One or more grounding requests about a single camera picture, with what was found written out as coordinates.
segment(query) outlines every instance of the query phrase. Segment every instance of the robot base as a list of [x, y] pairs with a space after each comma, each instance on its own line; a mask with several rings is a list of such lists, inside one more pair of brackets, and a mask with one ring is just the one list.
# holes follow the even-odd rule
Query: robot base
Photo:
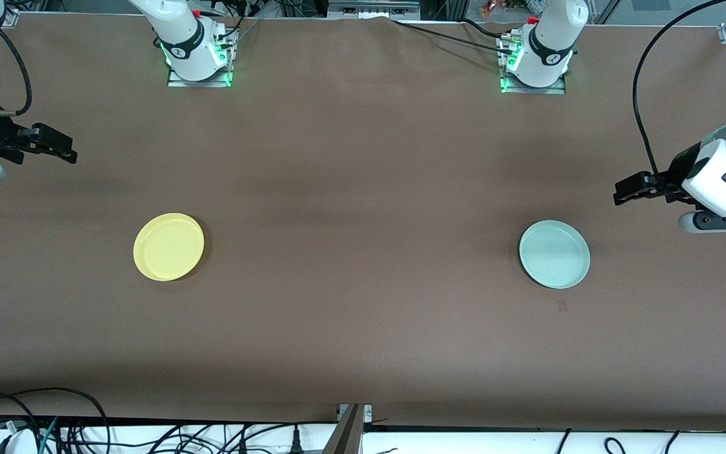
[[498, 54], [501, 93], [536, 93], [539, 95], [565, 94], [564, 75], [559, 76], [553, 85], [538, 88], [522, 83], [515, 74], [507, 69], [507, 66], [509, 66], [509, 64], [513, 64], [513, 59], [516, 59], [517, 55], [519, 55], [522, 51], [519, 29], [512, 30], [511, 33], [505, 33], [502, 37], [496, 38], [495, 42], [498, 44], [498, 49], [509, 49], [510, 51], [513, 51], [512, 55]]
[[[216, 32], [218, 34], [225, 33], [226, 26], [222, 23], [217, 23]], [[170, 68], [170, 72], [169, 74], [167, 74], [167, 86], [202, 86], [211, 88], [222, 88], [231, 86], [231, 80], [234, 78], [234, 60], [236, 59], [237, 55], [238, 37], [239, 31], [234, 30], [227, 37], [223, 38], [222, 40], [216, 41], [216, 44], [221, 45], [221, 47], [225, 47], [225, 49], [220, 49], [216, 51], [216, 54], [219, 58], [225, 59], [227, 61], [227, 64], [222, 68], [218, 69], [217, 72], [211, 75], [211, 77], [205, 78], [202, 81], [188, 81], [181, 78], [181, 76], [176, 74], [176, 72], [173, 71], [172, 68]]]

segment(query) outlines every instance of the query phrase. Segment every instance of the teal cable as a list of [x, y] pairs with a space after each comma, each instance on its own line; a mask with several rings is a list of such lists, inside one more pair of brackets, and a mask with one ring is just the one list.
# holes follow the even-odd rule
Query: teal cable
[[44, 449], [46, 449], [47, 440], [49, 439], [49, 434], [52, 433], [52, 429], [55, 428], [56, 422], [58, 422], [57, 416], [55, 416], [55, 419], [53, 419], [52, 422], [49, 423], [49, 428], [47, 428], [47, 433], [43, 434], [43, 438], [41, 439], [41, 445], [38, 446], [38, 454], [43, 454]]

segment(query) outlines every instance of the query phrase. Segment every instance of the yellow plate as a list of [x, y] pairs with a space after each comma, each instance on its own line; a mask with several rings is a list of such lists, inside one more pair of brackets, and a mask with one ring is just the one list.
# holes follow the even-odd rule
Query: yellow plate
[[162, 214], [139, 230], [133, 261], [153, 281], [173, 281], [192, 271], [204, 254], [204, 231], [185, 214]]

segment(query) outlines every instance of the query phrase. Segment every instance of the plate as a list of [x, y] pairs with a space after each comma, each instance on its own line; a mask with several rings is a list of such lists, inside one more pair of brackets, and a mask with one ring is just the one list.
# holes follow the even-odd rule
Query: plate
[[204, 254], [204, 231], [179, 212], [147, 222], [133, 243], [133, 261], [153, 281], [174, 281], [192, 271]]
[[534, 281], [550, 288], [570, 288], [587, 276], [590, 250], [570, 225], [540, 221], [522, 234], [519, 260]]

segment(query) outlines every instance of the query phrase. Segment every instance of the table surface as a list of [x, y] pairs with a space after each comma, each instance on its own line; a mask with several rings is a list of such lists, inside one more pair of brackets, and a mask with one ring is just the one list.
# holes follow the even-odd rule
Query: table surface
[[[542, 96], [384, 18], [265, 20], [234, 86], [196, 90], [164, 86], [142, 17], [23, 15], [21, 123], [80, 158], [30, 155], [0, 182], [0, 390], [82, 388], [126, 417], [326, 419], [356, 400], [392, 424], [726, 430], [726, 235], [683, 233], [685, 205], [613, 205], [647, 166], [630, 91], [655, 32], [588, 26], [568, 94]], [[726, 46], [675, 29], [640, 88], [666, 166], [726, 123]], [[0, 104], [22, 101], [0, 41]], [[165, 212], [207, 230], [177, 282], [132, 261]], [[525, 275], [540, 219], [587, 239], [582, 284]]]

